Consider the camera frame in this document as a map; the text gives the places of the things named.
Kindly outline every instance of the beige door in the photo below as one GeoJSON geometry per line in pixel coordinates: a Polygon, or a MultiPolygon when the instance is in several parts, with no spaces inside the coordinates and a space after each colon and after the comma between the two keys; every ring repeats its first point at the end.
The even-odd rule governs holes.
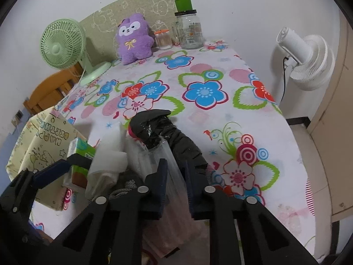
{"type": "Polygon", "coordinates": [[[346,51],[340,57],[338,53],[341,69],[332,76],[326,92],[331,91],[331,100],[315,127],[308,128],[326,172],[333,221],[353,214],[353,31],[347,28],[348,38],[345,35],[345,41],[344,37],[340,40],[340,46],[341,42],[346,44],[346,51]]]}

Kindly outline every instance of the floral tablecloth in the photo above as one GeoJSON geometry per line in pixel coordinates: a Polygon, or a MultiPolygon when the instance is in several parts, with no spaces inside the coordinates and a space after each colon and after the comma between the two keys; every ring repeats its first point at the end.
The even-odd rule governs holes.
{"type": "MultiPolygon", "coordinates": [[[[83,135],[82,127],[89,127],[93,146],[114,123],[127,127],[137,112],[170,110],[173,123],[208,162],[210,184],[236,198],[254,196],[314,253],[310,184],[291,129],[258,75],[225,42],[198,50],[173,47],[127,66],[116,61],[58,107],[83,135]]],[[[84,198],[71,204],[71,194],[56,219],[36,205],[34,223],[57,236],[86,206],[84,198]],[[57,219],[59,226],[53,224],[57,219]]]]}

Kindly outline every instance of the wooden chair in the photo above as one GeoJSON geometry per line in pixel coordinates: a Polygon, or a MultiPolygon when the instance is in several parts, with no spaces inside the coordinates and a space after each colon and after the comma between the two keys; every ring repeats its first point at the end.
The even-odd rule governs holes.
{"type": "Polygon", "coordinates": [[[56,105],[79,82],[83,69],[79,63],[69,69],[61,70],[42,81],[23,102],[31,114],[37,114],[56,105]]]}

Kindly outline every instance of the black cable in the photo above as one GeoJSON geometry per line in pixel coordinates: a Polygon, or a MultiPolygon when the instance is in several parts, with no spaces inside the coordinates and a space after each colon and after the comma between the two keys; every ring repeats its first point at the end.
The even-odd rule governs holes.
{"type": "Polygon", "coordinates": [[[288,61],[289,59],[287,57],[283,58],[283,83],[284,83],[284,89],[283,89],[283,95],[281,98],[281,101],[283,100],[283,97],[285,96],[285,61],[288,61]]]}

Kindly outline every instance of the fan base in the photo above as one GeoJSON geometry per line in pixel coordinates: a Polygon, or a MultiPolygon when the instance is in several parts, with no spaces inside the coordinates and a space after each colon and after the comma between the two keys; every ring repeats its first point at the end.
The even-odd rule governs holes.
{"type": "Polygon", "coordinates": [[[103,62],[96,65],[93,68],[93,71],[91,73],[83,74],[83,77],[81,78],[81,81],[80,81],[80,85],[86,85],[86,84],[89,84],[90,82],[93,82],[97,77],[100,77],[107,70],[109,70],[111,66],[112,64],[109,62],[103,62]]]}

